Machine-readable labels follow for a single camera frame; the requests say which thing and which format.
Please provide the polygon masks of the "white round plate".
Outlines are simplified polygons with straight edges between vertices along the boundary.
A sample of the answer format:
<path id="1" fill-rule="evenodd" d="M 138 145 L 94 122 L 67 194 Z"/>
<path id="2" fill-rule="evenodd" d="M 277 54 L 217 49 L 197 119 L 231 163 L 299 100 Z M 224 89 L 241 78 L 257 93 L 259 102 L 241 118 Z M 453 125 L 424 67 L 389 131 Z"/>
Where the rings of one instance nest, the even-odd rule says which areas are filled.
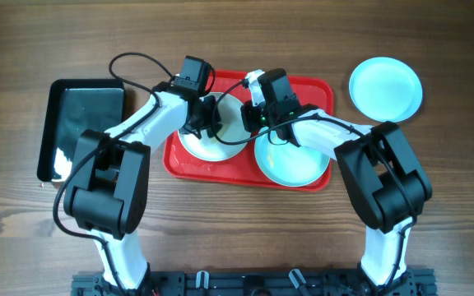
<path id="1" fill-rule="evenodd" d="M 217 106 L 223 124 L 217 136 L 223 141 L 235 142 L 250 138 L 251 133 L 244 130 L 240 108 L 243 103 L 233 95 L 226 95 Z M 219 142 L 215 137 L 207 137 L 207 132 L 201 132 L 202 139 L 192 134 L 180 134 L 179 140 L 186 151 L 192 156 L 205 161 L 219 162 L 236 156 L 246 144 L 228 146 Z"/>

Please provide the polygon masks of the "light blue plate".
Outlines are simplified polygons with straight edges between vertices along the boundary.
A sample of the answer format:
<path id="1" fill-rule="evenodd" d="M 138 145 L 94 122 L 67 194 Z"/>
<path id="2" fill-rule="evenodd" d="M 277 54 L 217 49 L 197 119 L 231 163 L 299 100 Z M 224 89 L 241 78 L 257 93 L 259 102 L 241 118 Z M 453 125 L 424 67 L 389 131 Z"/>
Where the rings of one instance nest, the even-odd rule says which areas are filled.
<path id="1" fill-rule="evenodd" d="M 423 102 L 423 87 L 416 72 L 390 57 L 360 63 L 351 73 L 348 90 L 358 110 L 378 122 L 407 120 Z"/>
<path id="2" fill-rule="evenodd" d="M 330 158 L 318 150 L 297 147 L 269 132 L 254 141 L 254 156 L 263 174 L 285 187 L 310 185 L 323 176 Z"/>

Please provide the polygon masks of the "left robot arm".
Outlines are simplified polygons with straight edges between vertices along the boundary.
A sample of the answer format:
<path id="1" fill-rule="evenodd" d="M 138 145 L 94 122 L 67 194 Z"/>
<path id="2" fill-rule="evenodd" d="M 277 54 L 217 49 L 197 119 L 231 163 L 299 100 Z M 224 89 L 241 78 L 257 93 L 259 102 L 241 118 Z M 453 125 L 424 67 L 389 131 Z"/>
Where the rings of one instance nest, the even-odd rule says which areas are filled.
<path id="1" fill-rule="evenodd" d="M 200 136 L 212 120 L 208 93 L 216 71 L 187 56 L 177 75 L 148 89 L 148 101 L 128 119 L 104 132 L 78 138 L 71 173 L 53 204 L 55 224 L 66 232 L 58 211 L 80 228 L 78 238 L 95 241 L 101 273 L 74 275 L 73 295 L 156 295 L 150 264 L 137 227 L 147 203 L 151 153 L 174 132 Z"/>

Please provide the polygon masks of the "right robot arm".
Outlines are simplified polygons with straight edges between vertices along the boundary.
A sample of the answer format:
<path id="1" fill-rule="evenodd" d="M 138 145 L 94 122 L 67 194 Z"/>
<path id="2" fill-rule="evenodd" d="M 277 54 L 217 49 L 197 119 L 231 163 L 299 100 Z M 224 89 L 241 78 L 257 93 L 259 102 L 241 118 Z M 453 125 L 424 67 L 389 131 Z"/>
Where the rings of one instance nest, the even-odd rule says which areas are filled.
<path id="1" fill-rule="evenodd" d="M 407 240 L 432 186 L 401 128 L 349 123 L 313 104 L 302 104 L 286 71 L 246 74 L 250 101 L 241 109 L 245 130 L 275 132 L 296 147 L 335 160 L 356 214 L 367 228 L 360 271 L 374 293 L 384 295 L 406 278 Z"/>

